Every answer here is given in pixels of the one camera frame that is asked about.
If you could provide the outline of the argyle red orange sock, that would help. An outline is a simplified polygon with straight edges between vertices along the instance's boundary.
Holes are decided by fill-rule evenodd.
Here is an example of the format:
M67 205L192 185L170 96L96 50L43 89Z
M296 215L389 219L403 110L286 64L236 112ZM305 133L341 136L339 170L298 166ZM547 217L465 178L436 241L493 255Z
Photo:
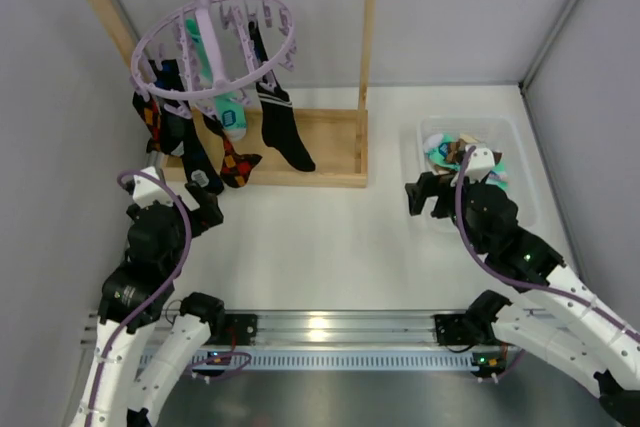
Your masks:
M255 153L239 154L217 117L204 116L203 121L205 127L222 141L223 159L220 168L222 181L235 189L246 186L252 171L262 161L262 156Z

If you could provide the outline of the black blue sport sock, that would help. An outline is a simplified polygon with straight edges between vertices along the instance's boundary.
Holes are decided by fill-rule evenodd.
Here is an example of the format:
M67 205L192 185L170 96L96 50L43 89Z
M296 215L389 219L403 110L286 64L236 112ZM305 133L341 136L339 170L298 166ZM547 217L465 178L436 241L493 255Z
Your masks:
M182 92L184 86L181 81L179 67L175 59L166 59L158 67L154 61L150 62L156 76L155 86L163 90ZM193 118L184 118L167 110L175 109L180 104L174 99L156 97L160 110L160 150L166 155L179 157L188 182L195 182L205 191L219 195L224 191L224 184L211 164L202 146Z

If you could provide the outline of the green white sock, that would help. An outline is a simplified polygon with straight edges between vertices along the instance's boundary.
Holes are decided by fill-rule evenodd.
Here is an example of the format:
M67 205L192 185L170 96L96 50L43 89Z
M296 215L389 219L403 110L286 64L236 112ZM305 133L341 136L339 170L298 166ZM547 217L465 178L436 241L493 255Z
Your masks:
M195 51L200 61L202 84L211 86L213 76L197 22L194 19L187 19L185 28L195 46ZM223 94L215 97L213 104L216 109L216 115L221 121L227 136L232 141L241 140L247 132L247 121L244 107L236 102L236 96L233 93Z

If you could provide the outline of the black white-striped sock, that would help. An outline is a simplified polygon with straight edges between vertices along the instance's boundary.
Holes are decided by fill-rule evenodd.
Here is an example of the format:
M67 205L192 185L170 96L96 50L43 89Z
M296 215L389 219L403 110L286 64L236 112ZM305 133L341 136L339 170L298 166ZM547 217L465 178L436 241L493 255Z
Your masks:
M277 150L295 170L313 172L316 164L305 147L296 124L289 94L281 87L273 71L255 84L262 109L262 138L267 147Z

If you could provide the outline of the lilac round clip hanger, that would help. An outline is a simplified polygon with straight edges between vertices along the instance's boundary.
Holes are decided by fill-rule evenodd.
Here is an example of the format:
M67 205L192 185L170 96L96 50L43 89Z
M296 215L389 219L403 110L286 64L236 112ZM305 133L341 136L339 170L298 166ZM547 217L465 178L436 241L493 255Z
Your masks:
M218 40L212 8L219 8L221 27L233 32L239 41L246 65L246 74L231 78L227 75L223 53ZM279 8L279 31L284 36L282 45L273 55L259 53L257 36L250 30L263 23L272 25L271 8ZM172 29L179 47L178 76L183 88L156 85L159 68L153 68L146 57L148 44L166 29ZM191 0L158 21L136 45L130 63L130 80L135 91L144 100L152 96L177 103L169 112L190 118L191 108L213 117L215 110L208 104L216 97L238 92L239 104L248 103L245 89L257 84L273 92L278 88L274 69L278 66L291 71L292 56L297 53L295 21L288 6L280 0Z

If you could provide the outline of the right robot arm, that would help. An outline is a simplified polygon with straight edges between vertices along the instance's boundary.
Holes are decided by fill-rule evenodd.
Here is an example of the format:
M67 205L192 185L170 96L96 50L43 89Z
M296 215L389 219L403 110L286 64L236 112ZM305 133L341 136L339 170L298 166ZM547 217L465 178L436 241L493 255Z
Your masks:
M467 309L481 338L514 345L573 378L621 426L639 423L639 332L609 308L539 236L497 186L424 172L405 186L411 215L427 200L457 227L472 259L503 283Z

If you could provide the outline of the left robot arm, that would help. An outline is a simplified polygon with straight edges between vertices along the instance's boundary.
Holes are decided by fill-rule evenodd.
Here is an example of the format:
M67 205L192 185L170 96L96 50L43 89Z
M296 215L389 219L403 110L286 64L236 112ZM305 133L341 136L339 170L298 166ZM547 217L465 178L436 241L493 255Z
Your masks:
M153 426L196 351L220 335L222 300L193 292L185 297L164 343L139 366L186 261L191 241L220 225L215 193L195 182L185 185L198 207L136 176L126 185L134 202L121 264L104 281L97 337L74 426Z

